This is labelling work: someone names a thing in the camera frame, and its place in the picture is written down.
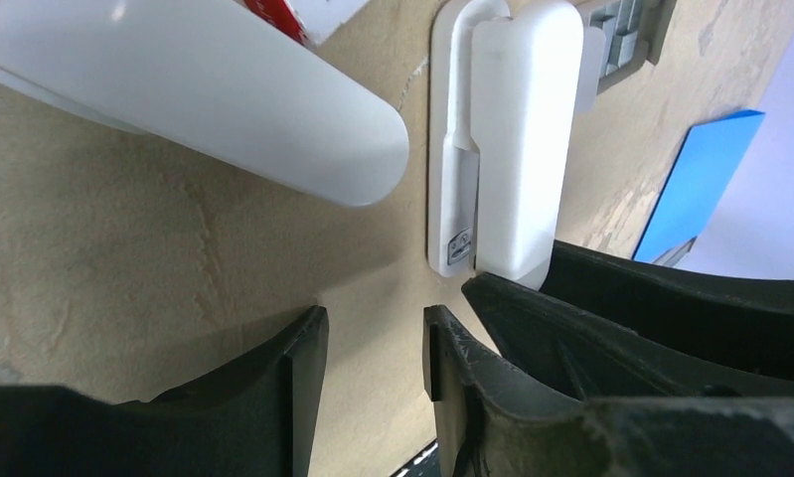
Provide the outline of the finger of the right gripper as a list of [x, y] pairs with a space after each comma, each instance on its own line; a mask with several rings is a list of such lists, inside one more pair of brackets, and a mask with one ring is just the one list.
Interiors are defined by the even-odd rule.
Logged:
[[576, 306], [483, 274], [462, 288], [504, 359], [571, 398], [794, 398], [794, 382], [677, 352]]
[[691, 272], [555, 244], [542, 293], [677, 352], [794, 382], [794, 280]]

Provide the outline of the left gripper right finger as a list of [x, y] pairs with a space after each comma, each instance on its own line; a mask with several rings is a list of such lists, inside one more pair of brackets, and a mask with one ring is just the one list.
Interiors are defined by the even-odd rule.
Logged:
[[445, 476], [794, 476], [794, 397], [569, 397], [442, 305], [423, 341]]

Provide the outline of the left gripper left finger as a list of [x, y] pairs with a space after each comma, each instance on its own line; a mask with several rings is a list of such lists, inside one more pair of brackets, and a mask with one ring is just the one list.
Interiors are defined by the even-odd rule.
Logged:
[[0, 386], [0, 476], [304, 476], [328, 335], [327, 311], [313, 306], [148, 402]]

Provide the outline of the white stapler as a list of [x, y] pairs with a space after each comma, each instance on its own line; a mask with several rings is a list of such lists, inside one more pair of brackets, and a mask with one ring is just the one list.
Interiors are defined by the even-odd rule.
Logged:
[[546, 280], [581, 84], [602, 36], [566, 1], [448, 1], [429, 52], [426, 257], [537, 289]]

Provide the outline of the red white staples box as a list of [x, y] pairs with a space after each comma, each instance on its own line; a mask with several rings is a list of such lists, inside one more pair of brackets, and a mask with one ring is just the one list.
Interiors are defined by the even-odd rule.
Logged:
[[349, 22], [369, 0], [242, 0], [250, 12], [312, 49]]

